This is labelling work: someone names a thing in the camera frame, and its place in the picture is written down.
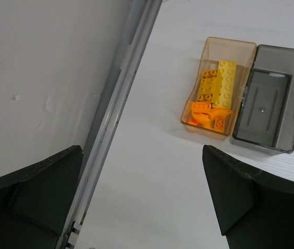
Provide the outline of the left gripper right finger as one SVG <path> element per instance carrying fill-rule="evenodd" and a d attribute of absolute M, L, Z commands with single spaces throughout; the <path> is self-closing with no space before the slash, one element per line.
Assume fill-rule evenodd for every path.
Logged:
<path fill-rule="evenodd" d="M 294 182 L 211 145 L 202 161 L 221 234 L 229 248 L 294 248 Z"/>

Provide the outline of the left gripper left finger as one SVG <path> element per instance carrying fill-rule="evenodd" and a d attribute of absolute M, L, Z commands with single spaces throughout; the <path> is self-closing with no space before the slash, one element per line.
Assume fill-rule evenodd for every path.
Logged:
<path fill-rule="evenodd" d="M 83 151 L 71 146 L 0 177 L 0 248 L 55 248 L 80 181 Z"/>

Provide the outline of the orange lego brick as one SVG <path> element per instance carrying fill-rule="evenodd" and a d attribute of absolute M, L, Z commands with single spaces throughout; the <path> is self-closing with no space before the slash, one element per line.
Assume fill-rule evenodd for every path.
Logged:
<path fill-rule="evenodd" d="M 225 121 L 226 119 L 222 116 L 218 116 L 215 118 L 214 122 L 214 130 L 218 132 L 224 132 L 225 129 Z"/>

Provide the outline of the orange arch lego stack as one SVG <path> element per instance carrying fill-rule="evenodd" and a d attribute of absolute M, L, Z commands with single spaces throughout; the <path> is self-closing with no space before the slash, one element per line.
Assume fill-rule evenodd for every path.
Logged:
<path fill-rule="evenodd" d="M 227 119 L 231 113 L 227 108 L 213 108 L 209 113 L 192 113 L 192 120 L 206 129 L 214 130 L 215 118 L 222 116 Z"/>

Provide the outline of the grey transparent container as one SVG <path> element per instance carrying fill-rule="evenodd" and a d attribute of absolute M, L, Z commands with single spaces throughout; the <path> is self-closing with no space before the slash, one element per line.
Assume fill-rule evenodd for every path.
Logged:
<path fill-rule="evenodd" d="M 294 151 L 294 49 L 259 45 L 232 144 L 270 155 Z"/>

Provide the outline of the orange transparent container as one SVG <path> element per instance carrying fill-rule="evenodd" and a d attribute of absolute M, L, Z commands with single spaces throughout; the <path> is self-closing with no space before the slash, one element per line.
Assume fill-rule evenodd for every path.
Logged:
<path fill-rule="evenodd" d="M 231 136 L 257 44 L 209 37 L 181 123 L 190 132 L 218 139 Z"/>

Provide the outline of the yellow lego stack in container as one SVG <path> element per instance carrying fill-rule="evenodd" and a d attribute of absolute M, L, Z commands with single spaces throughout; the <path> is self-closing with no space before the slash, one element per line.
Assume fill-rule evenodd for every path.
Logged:
<path fill-rule="evenodd" d="M 218 68 L 202 72 L 197 101 L 231 109 L 236 61 L 219 61 Z"/>

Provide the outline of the aluminium frame rail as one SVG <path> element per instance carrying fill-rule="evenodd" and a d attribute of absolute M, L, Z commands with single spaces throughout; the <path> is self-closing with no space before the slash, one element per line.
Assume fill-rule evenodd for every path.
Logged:
<path fill-rule="evenodd" d="M 74 248 L 162 1 L 133 1 L 87 140 L 79 185 L 56 248 Z"/>

